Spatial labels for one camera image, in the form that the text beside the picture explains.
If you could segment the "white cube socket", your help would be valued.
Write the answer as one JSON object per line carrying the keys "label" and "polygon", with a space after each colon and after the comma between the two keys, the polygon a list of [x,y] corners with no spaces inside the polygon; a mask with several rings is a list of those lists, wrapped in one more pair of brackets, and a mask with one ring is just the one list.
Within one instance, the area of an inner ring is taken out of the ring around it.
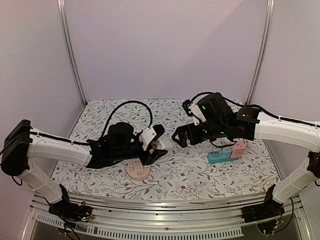
{"label": "white cube socket", "polygon": [[161,136],[151,143],[152,150],[166,150],[169,151],[173,148],[171,140],[166,136]]}

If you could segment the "teal power strip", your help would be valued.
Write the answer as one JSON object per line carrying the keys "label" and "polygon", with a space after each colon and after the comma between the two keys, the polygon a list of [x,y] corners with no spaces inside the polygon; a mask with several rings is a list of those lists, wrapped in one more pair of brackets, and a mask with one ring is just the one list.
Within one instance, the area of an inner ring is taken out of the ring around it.
{"label": "teal power strip", "polygon": [[218,163],[223,163],[223,162],[229,162],[232,161],[230,158],[228,161],[222,161],[221,157],[222,151],[212,151],[207,154],[207,160],[209,164],[218,164]]}

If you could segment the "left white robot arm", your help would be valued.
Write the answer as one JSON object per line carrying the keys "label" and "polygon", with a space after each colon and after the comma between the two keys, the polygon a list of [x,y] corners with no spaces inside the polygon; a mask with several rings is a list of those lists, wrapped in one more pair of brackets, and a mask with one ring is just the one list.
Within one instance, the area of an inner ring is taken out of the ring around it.
{"label": "left white robot arm", "polygon": [[43,195],[63,216],[74,213],[74,205],[67,191],[52,180],[30,158],[65,161],[87,169],[102,169],[119,162],[139,159],[148,166],[168,153],[163,143],[165,129],[161,124],[149,126],[134,134],[132,125],[118,122],[108,128],[107,134],[85,142],[50,135],[31,127],[22,120],[6,137],[1,151],[1,170],[18,177],[34,191]]}

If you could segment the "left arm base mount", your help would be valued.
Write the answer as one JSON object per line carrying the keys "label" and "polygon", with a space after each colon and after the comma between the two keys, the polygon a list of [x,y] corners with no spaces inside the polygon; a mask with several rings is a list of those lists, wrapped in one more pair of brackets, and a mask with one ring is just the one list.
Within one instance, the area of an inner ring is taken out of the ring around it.
{"label": "left arm base mount", "polygon": [[75,232],[77,222],[88,222],[93,217],[93,208],[86,205],[85,201],[80,203],[70,202],[66,188],[61,184],[59,184],[59,187],[62,193],[60,201],[51,203],[45,198],[45,201],[49,205],[48,212],[58,216],[63,221],[63,231],[67,238],[73,240],[74,238],[70,236],[70,234],[73,233],[76,240],[80,240],[80,237]]}

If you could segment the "small blue plug adapter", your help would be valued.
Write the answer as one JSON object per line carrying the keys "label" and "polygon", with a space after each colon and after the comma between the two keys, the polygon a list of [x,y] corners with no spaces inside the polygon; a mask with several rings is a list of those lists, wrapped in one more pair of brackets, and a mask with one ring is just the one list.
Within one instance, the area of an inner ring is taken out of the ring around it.
{"label": "small blue plug adapter", "polygon": [[230,147],[225,147],[221,151],[221,160],[226,162],[230,159],[232,149]]}

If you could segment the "pink cube socket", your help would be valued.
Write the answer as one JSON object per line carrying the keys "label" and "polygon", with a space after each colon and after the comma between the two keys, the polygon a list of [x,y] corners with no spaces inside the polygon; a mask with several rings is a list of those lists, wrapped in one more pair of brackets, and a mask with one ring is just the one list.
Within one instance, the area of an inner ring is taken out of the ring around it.
{"label": "pink cube socket", "polygon": [[231,159],[241,158],[245,152],[246,145],[243,139],[239,139],[236,143],[231,147]]}

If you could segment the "round pink socket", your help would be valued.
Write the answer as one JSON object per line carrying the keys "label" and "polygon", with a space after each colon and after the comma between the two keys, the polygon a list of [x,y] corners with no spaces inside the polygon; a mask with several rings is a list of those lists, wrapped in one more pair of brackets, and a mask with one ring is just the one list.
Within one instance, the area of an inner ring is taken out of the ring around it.
{"label": "round pink socket", "polygon": [[134,181],[143,181],[147,179],[151,173],[151,168],[148,165],[143,165],[138,158],[130,159],[126,162],[127,174]]}

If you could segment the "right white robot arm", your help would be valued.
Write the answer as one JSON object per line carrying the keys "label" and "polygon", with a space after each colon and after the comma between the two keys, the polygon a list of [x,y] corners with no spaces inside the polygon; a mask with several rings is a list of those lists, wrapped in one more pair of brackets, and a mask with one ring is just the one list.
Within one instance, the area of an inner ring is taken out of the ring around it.
{"label": "right white robot arm", "polygon": [[179,126],[172,140],[180,147],[197,145],[219,138],[276,141],[307,149],[301,165],[284,180],[268,189],[258,213],[269,218],[291,196],[320,178],[320,124],[275,115],[263,107],[238,104],[234,112],[232,101],[219,92],[203,92],[202,99],[185,100],[182,107],[193,123]]}

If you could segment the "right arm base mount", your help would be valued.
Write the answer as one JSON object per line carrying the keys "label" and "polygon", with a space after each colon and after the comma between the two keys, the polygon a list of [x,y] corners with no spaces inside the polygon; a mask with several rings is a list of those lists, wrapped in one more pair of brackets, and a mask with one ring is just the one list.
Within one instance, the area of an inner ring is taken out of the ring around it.
{"label": "right arm base mount", "polygon": [[285,213],[282,203],[273,200],[275,184],[268,188],[262,203],[241,208],[241,217],[245,223],[257,222],[272,218],[257,224],[257,229],[264,235],[274,234],[283,220]]}

